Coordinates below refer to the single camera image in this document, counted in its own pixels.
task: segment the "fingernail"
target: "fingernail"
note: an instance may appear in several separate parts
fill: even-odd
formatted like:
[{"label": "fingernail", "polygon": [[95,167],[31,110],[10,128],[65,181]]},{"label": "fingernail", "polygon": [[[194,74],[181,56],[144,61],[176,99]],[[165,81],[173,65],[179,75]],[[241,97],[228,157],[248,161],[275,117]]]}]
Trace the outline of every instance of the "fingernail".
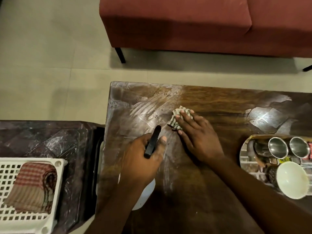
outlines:
[{"label": "fingernail", "polygon": [[166,136],[162,136],[161,139],[165,142],[167,142],[167,137]]}]

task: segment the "finger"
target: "finger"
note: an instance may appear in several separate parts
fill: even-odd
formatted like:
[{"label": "finger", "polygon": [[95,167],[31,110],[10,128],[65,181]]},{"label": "finger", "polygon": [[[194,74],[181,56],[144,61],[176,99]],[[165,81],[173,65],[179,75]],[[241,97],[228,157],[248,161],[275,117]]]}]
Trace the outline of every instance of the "finger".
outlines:
[{"label": "finger", "polygon": [[193,116],[193,120],[200,126],[206,126],[209,122],[201,116],[198,116],[193,110],[190,110],[190,114]]},{"label": "finger", "polygon": [[184,110],[181,110],[180,114],[182,115],[184,121],[186,121],[190,126],[194,129],[200,129],[200,126],[188,114],[186,114]]},{"label": "finger", "polygon": [[191,151],[193,149],[193,144],[188,135],[182,130],[178,130],[177,132],[182,137],[183,141],[186,144],[186,147]]},{"label": "finger", "polygon": [[185,122],[180,115],[176,115],[176,121],[179,123],[181,128],[185,131],[186,134],[191,135],[194,131],[194,128]]},{"label": "finger", "polygon": [[154,153],[152,153],[151,157],[157,160],[159,163],[162,162],[163,154],[165,153],[166,150],[166,142],[167,138],[165,136],[160,137],[156,143],[155,151]]},{"label": "finger", "polygon": [[147,134],[141,135],[140,137],[136,138],[136,140],[142,142],[142,144],[144,146],[146,146],[151,137],[152,137],[152,133],[147,133]]}]

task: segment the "sofa cushion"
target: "sofa cushion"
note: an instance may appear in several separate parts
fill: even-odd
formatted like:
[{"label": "sofa cushion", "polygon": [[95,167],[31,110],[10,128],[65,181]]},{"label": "sofa cushion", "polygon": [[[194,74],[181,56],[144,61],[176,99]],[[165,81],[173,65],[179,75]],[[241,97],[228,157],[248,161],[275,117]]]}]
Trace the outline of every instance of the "sofa cushion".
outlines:
[{"label": "sofa cushion", "polygon": [[236,38],[251,26],[247,0],[100,0],[107,33]]},{"label": "sofa cushion", "polygon": [[247,41],[312,46],[312,0],[247,0],[252,27]]}]

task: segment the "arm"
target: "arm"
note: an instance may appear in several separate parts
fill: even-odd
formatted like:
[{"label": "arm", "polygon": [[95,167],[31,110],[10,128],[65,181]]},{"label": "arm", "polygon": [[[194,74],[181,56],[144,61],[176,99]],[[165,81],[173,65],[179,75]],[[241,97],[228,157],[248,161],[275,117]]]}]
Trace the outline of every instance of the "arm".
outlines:
[{"label": "arm", "polygon": [[312,216],[258,181],[224,156],[218,136],[210,123],[192,112],[193,119],[181,111],[176,120],[183,128],[178,133],[187,148],[208,164],[234,192],[245,209],[265,233],[307,233]]},{"label": "arm", "polygon": [[144,158],[145,146],[151,134],[131,142],[122,159],[120,181],[103,210],[95,217],[85,234],[119,234],[138,201],[143,189],[154,179],[166,148],[161,137],[150,159]]}]

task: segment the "red sofa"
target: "red sofa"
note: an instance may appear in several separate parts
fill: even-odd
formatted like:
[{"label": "red sofa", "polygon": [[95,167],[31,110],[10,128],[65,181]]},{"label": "red sofa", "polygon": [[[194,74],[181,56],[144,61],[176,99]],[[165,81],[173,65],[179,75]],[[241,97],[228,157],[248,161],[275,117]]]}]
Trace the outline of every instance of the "red sofa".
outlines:
[{"label": "red sofa", "polygon": [[122,62],[120,47],[312,57],[312,0],[100,0],[99,13]]}]

